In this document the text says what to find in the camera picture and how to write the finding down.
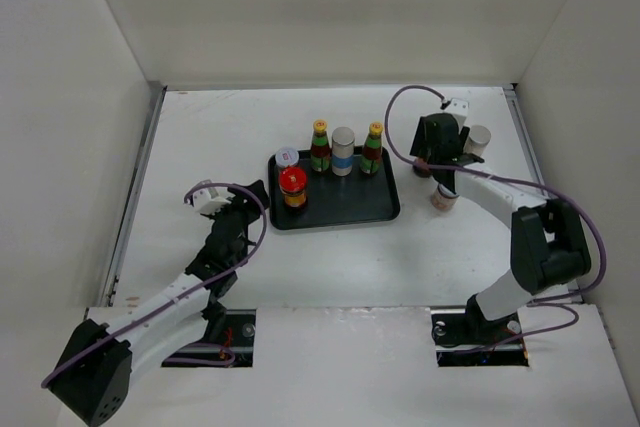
black tray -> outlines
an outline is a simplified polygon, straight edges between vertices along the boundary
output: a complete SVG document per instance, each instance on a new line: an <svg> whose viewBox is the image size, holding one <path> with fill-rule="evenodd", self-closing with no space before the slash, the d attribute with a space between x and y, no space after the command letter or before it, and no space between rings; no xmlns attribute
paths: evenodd
<svg viewBox="0 0 640 427"><path fill-rule="evenodd" d="M308 205L300 213L284 206L278 185L278 167L274 156L269 159L269 199L271 223L279 230L308 229L330 225L359 224L393 220L400 214L400 200L393 178L389 152L382 149L378 173L367 177L360 171L362 147L356 147L353 170L345 177L329 171L318 174L311 170L308 150L300 151L299 167L308 178Z"/></svg>

red cap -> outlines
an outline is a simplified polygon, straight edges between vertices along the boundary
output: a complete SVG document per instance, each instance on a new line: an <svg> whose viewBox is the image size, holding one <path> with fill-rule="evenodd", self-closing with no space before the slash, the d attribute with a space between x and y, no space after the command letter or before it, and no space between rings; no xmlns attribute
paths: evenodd
<svg viewBox="0 0 640 427"><path fill-rule="evenodd" d="M280 187L287 192L300 192L307 186L307 174L300 167L287 167L280 173Z"/></svg>

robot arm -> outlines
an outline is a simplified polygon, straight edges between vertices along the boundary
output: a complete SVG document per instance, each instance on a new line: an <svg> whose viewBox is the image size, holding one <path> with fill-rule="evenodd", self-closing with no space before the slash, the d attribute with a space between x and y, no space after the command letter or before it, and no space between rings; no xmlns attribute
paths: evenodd
<svg viewBox="0 0 640 427"><path fill-rule="evenodd" d="M463 122L464 118L447 113L422 117L411 154L429 164L464 167L473 163L474 170L491 174L483 159L463 152L468 135ZM484 337L536 294L589 272L591 260L580 217L566 202L460 171L435 170L433 176L511 230L510 270L467 302L469 336Z"/></svg>
<svg viewBox="0 0 640 427"><path fill-rule="evenodd" d="M245 189L255 194L264 208L268 207L262 181ZM260 210L241 192L231 193L235 196L225 201L211 196L218 209L213 215L206 214L214 220L211 233L196 258L166 289L109 324L98 325L88 319L74 330L56 367L123 327L141 322L138 328L117 335L60 373L47 386L87 425L99 426L109 420L124 402L129 386L181 347L215 338L219 333L226 310L218 299L235 283L236 273L184 294L247 256L252 245L248 227L260 217ZM201 211L193 199L192 205ZM167 303L173 305L149 315Z"/></svg>

sauce bottle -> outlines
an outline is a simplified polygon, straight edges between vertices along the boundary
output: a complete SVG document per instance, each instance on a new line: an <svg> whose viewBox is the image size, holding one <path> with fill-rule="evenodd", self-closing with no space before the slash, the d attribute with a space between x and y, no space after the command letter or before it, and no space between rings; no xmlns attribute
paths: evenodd
<svg viewBox="0 0 640 427"><path fill-rule="evenodd" d="M382 161L382 131L380 122L373 122L369 126L369 135L362 147L362 157L360 158L360 170L367 175L375 175L380 168Z"/></svg>
<svg viewBox="0 0 640 427"><path fill-rule="evenodd" d="M313 123L311 138L311 169L315 172L326 172L331 165L331 147L327 137L327 122L316 120Z"/></svg>

bottle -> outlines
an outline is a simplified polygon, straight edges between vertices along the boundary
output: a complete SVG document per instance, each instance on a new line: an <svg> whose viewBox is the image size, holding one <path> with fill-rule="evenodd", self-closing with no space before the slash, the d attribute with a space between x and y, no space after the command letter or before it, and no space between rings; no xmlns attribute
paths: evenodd
<svg viewBox="0 0 640 427"><path fill-rule="evenodd" d="M338 127L331 135L331 170L338 177L345 177L353 168L353 146L356 134L349 127Z"/></svg>
<svg viewBox="0 0 640 427"><path fill-rule="evenodd" d="M311 169L315 172L326 172L331 165L331 147L327 137L327 122L316 120L313 123L311 138Z"/></svg>
<svg viewBox="0 0 640 427"><path fill-rule="evenodd" d="M360 158L360 170L367 175L375 175L382 161L382 131L384 127L380 122L369 125L369 135L362 147Z"/></svg>
<svg viewBox="0 0 640 427"><path fill-rule="evenodd" d="M284 205L290 212L300 212L307 206L307 174L300 167L287 167L278 177Z"/></svg>

